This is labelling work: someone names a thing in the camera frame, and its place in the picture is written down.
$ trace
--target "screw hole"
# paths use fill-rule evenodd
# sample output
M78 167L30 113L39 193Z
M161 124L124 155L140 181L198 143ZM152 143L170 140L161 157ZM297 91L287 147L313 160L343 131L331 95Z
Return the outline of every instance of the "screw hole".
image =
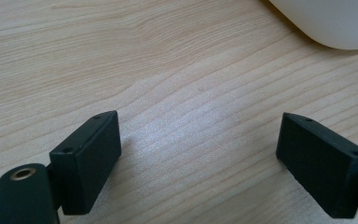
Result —
M64 153L69 153L69 152L71 152L72 150L74 150L72 147L66 147L66 148L64 148L64 149L62 150L62 152L64 152Z
M10 179L12 180L23 180L26 179L28 177L30 177L31 175L33 175L36 172L35 168L24 168L24 169L20 169L19 171L14 172L11 176Z
M352 151L351 154L355 155L355 156L358 156L358 151Z

